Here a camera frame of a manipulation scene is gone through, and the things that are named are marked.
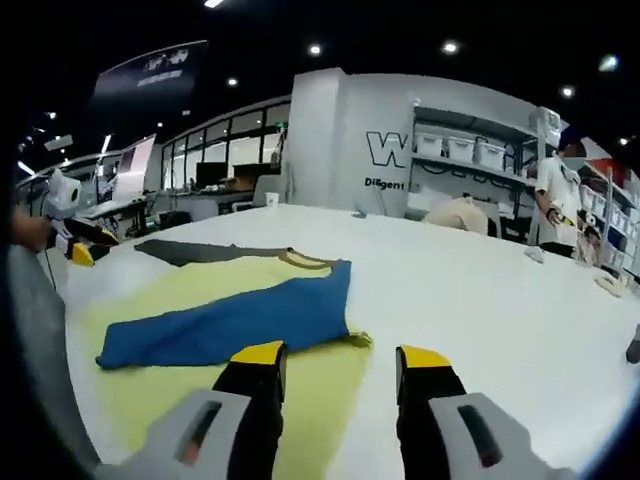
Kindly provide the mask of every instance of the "paper cup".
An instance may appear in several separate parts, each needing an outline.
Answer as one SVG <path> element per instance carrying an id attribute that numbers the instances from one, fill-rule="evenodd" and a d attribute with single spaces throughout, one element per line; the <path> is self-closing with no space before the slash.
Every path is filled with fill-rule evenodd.
<path id="1" fill-rule="evenodd" d="M 277 207 L 280 202 L 280 194 L 267 192 L 267 207 Z"/>

